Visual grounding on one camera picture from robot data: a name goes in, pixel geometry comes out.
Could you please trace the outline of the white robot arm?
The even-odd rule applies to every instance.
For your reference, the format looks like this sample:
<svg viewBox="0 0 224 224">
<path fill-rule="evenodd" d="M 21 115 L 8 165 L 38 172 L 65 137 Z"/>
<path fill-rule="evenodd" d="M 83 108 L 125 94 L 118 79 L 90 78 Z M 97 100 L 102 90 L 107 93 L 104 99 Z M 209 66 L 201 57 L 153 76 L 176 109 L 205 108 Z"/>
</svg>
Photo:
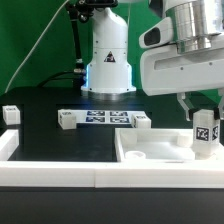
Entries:
<svg viewBox="0 0 224 224">
<path fill-rule="evenodd" d="M 161 20 L 139 37 L 141 83 L 149 95 L 175 93 L 193 117 L 186 94 L 217 89 L 222 99 L 214 117 L 224 120 L 224 22 L 222 0 L 148 0 Z M 83 89 L 114 98 L 133 89 L 127 63 L 126 22 L 110 2 L 89 1 L 94 9 L 93 58 Z"/>
</svg>

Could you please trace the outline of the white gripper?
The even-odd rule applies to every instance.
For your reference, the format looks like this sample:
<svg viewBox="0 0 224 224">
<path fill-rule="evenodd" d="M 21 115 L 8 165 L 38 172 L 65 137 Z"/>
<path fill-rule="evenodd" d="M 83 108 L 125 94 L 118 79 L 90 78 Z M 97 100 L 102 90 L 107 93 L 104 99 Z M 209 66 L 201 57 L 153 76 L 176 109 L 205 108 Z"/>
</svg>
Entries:
<svg viewBox="0 0 224 224">
<path fill-rule="evenodd" d="M 144 92 L 149 96 L 178 93 L 177 100 L 190 121 L 194 107 L 184 92 L 219 89 L 221 99 L 214 118 L 224 120 L 224 33 L 212 37 L 210 48 L 185 54 L 178 54 L 177 46 L 169 44 L 173 34 L 171 19 L 166 17 L 139 37 L 140 46 L 146 48 L 140 59 Z"/>
</svg>

